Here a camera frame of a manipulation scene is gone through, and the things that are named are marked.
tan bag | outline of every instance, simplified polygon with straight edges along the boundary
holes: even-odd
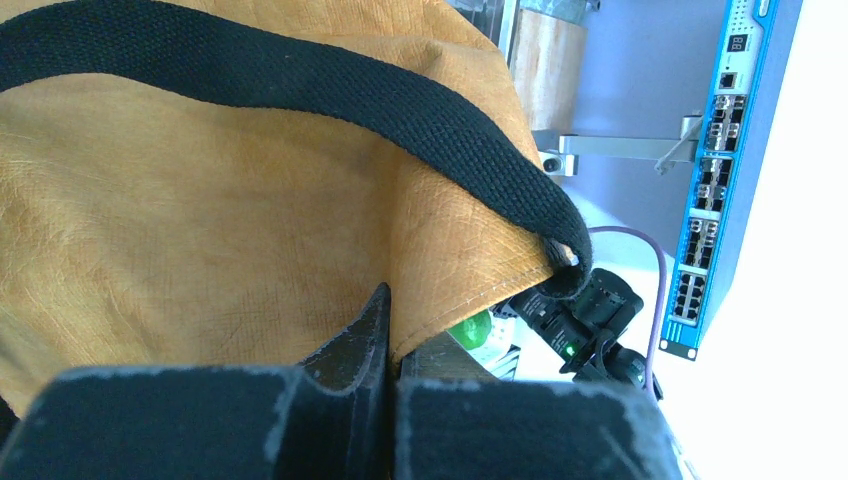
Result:
[[[0,3],[16,413],[78,365],[295,363],[383,281],[399,361],[555,269],[586,278],[500,52],[446,3],[53,3]]]

brown fabric bag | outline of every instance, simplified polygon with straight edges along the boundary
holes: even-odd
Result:
[[[0,22],[52,3],[4,1]],[[172,3],[435,80],[538,163],[500,52],[442,1]],[[338,119],[96,73],[0,93],[0,395],[18,414],[73,366],[295,363],[384,281],[399,361],[550,277],[550,257]]]

bag handle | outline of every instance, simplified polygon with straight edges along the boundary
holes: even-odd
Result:
[[[195,100],[280,108],[367,128],[546,241],[559,288],[588,281],[577,208],[458,93],[342,48],[288,38],[152,0],[77,0],[0,24],[0,92],[57,75],[105,73]],[[572,268],[556,244],[578,256]]]

blue network switch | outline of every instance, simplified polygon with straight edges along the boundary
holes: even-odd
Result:
[[[660,349],[690,360],[733,282],[801,0],[730,0]]]

metal clamp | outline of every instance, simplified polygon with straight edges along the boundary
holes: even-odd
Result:
[[[700,115],[683,117],[677,139],[563,135],[556,130],[536,130],[533,138],[542,167],[551,176],[577,175],[581,155],[654,160],[658,161],[657,171],[663,174],[667,164],[695,160],[698,141],[693,133],[697,133],[701,121]]]

